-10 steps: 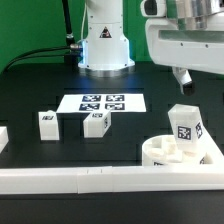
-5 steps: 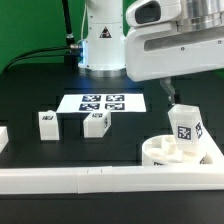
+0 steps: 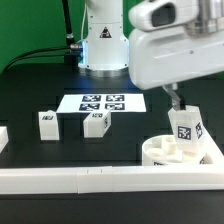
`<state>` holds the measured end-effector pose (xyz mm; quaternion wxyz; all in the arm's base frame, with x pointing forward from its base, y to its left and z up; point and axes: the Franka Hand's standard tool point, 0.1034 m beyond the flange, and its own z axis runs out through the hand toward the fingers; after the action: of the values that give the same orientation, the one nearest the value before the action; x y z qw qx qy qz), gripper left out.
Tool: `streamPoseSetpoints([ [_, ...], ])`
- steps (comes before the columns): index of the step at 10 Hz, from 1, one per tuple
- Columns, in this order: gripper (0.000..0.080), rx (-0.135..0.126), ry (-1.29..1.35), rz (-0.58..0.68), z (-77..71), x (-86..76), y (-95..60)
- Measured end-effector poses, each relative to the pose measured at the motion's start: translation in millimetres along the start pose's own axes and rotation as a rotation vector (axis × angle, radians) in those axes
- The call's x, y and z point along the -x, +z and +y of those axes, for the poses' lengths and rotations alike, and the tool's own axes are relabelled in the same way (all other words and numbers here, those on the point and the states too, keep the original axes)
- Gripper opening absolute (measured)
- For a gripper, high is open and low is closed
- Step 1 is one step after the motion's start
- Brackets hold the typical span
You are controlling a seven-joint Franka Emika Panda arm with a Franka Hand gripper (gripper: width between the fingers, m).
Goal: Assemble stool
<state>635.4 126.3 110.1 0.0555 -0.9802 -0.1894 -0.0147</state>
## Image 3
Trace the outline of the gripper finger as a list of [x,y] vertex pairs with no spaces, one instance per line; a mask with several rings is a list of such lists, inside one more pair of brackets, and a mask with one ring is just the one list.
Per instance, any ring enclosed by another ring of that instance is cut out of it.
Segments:
[[185,100],[183,97],[179,96],[176,91],[178,90],[178,84],[167,84],[163,85],[165,92],[171,97],[172,108],[176,111],[185,109]]

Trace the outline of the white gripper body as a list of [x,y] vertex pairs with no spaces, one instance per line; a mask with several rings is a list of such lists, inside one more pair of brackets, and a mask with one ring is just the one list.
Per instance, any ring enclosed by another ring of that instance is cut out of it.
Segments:
[[224,31],[189,36],[182,26],[129,37],[129,75],[147,90],[224,71]]

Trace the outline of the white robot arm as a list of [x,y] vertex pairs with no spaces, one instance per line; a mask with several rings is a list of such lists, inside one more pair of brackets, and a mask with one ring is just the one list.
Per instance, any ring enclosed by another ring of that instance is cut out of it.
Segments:
[[123,34],[123,0],[86,0],[88,35],[79,67],[98,77],[124,69],[147,90],[174,92],[184,80],[224,71],[224,0],[143,0],[129,10]]

